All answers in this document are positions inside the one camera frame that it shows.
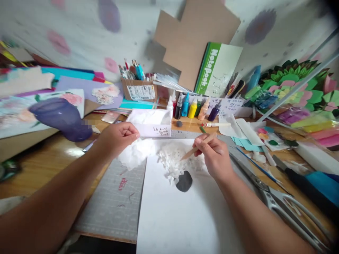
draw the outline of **green notebook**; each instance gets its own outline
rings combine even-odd
[[[236,68],[242,47],[209,42],[194,92],[221,97]]]

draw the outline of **green paint bottle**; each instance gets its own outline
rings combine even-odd
[[[197,110],[195,111],[195,115],[194,116],[198,116],[199,115],[200,109],[201,109],[201,103],[202,103],[202,95],[200,95],[198,97]]]

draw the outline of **painting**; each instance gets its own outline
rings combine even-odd
[[[11,96],[0,101],[0,138],[7,138],[50,128],[39,122],[28,110],[33,104],[49,98],[64,98],[77,107],[80,117],[84,117],[84,90],[41,93],[26,97]]]

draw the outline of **wall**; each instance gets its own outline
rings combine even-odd
[[[265,70],[307,57],[336,27],[316,1],[224,3],[242,21],[231,44],[244,47],[236,67],[244,76],[258,64]],[[184,6],[183,0],[11,0],[0,10],[0,34],[60,66],[103,71],[116,81],[124,58],[136,59],[145,72],[169,68],[152,37],[160,10],[180,17]],[[335,38],[318,58],[337,46]]]

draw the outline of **pencil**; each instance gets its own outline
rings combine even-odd
[[[204,129],[202,126],[200,126],[200,130],[201,130],[203,133],[206,133],[205,129]]]

